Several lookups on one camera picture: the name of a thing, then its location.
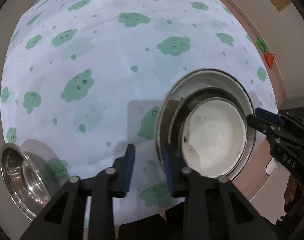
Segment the white bowl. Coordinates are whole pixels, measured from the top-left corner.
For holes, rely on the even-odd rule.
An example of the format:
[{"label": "white bowl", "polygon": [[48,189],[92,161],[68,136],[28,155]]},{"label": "white bowl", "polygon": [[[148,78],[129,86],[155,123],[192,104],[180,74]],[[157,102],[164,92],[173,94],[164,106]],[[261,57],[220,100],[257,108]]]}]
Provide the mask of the white bowl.
[{"label": "white bowl", "polygon": [[187,165],[202,176],[228,174],[246,145],[246,127],[237,108],[226,100],[201,102],[188,115],[181,149]]}]

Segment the table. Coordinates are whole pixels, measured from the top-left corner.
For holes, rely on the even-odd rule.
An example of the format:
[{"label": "table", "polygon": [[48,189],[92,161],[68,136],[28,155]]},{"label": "table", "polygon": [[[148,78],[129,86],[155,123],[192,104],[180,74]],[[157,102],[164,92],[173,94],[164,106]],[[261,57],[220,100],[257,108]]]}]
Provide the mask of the table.
[{"label": "table", "polygon": [[127,198],[114,199],[115,224],[151,216],[182,201],[169,196],[157,161],[154,113],[199,68],[230,73],[255,107],[277,113],[258,51],[219,0],[37,0],[4,64],[4,139],[40,155],[61,184],[95,176],[133,143],[132,183]]}]

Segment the person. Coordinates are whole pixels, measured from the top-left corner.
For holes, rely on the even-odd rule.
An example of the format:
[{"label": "person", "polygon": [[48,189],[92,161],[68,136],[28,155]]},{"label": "person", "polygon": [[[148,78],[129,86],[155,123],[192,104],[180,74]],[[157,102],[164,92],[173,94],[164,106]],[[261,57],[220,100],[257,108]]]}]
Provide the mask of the person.
[{"label": "person", "polygon": [[284,192],[285,205],[288,205],[294,200],[297,187],[300,188],[302,196],[304,198],[304,185],[302,185],[293,174],[290,174],[287,182],[287,187]]}]

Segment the metal pot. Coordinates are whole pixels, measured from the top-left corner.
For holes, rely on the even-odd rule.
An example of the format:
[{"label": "metal pot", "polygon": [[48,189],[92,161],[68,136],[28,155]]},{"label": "metal pot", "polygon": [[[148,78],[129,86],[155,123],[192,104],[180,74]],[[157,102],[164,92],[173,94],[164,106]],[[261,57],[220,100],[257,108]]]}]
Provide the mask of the metal pot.
[{"label": "metal pot", "polygon": [[168,92],[156,118],[157,155],[163,166],[161,146],[169,143],[176,156],[184,156],[180,142],[185,120],[194,107],[210,98],[222,98],[233,104],[246,126],[246,143],[245,147],[240,149],[240,158],[230,171],[222,174],[233,180],[245,167],[255,144],[256,130],[246,123],[246,116],[254,114],[254,108],[244,87],[233,76],[217,69],[199,69],[191,72]]},{"label": "metal pot", "polygon": [[60,188],[48,182],[41,172],[46,165],[39,156],[23,151],[14,143],[1,149],[1,171],[5,185],[17,207],[33,220]]}]

